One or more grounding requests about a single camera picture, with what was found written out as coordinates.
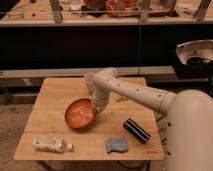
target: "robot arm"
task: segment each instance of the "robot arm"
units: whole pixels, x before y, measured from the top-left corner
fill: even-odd
[[[113,68],[105,69],[93,76],[95,90],[92,98],[95,109],[104,109],[109,101],[109,93],[113,91],[159,113],[168,112],[175,93],[125,82],[117,79],[117,76],[118,73]]]
[[[117,79],[109,68],[93,76],[93,107],[101,112],[109,102],[110,91],[148,108],[166,114],[167,171],[213,170],[213,100],[197,90],[178,94],[144,87]]]

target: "white bottle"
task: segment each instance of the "white bottle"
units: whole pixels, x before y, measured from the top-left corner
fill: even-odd
[[[72,144],[67,144],[66,141],[50,136],[39,135],[33,138],[33,147],[39,151],[49,151],[55,153],[64,153],[72,151]]]

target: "red object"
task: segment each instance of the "red object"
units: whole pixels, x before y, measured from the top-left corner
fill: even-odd
[[[65,120],[70,128],[84,128],[95,118],[90,99],[74,101],[65,112]]]

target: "item on shelf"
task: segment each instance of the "item on shelf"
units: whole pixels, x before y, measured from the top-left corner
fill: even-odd
[[[128,17],[139,14],[137,0],[108,0],[106,10],[110,17]]]
[[[128,119],[123,124],[124,128],[126,128],[132,135],[134,135],[139,141],[145,144],[151,135],[147,133],[144,129],[142,129],[135,121],[132,119]]]
[[[65,121],[70,128],[84,128],[95,119],[95,115],[92,100],[82,98],[74,101],[66,109]]]
[[[95,6],[105,6],[106,0],[84,0],[86,6],[95,7]]]
[[[72,144],[68,144],[66,141],[60,138],[54,138],[45,135],[38,135],[34,137],[32,145],[36,150],[55,153],[72,151],[73,148]]]
[[[107,153],[128,151],[128,143],[125,138],[108,138],[105,141],[105,147]]]

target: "table top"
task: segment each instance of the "table top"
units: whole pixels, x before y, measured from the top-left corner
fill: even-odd
[[[121,78],[146,85],[144,78]],[[38,94],[33,111],[17,146],[15,160],[163,160],[154,112],[131,100],[121,100],[115,93],[110,95],[110,103],[98,114],[87,129],[76,131],[65,122],[66,108],[79,98],[91,98],[82,78],[46,78]],[[151,134],[144,145],[123,128],[128,118],[135,120]],[[36,151],[32,139],[36,135],[47,135],[64,139],[73,144],[72,152],[63,154]],[[125,153],[107,154],[107,138],[125,138],[129,150]]]

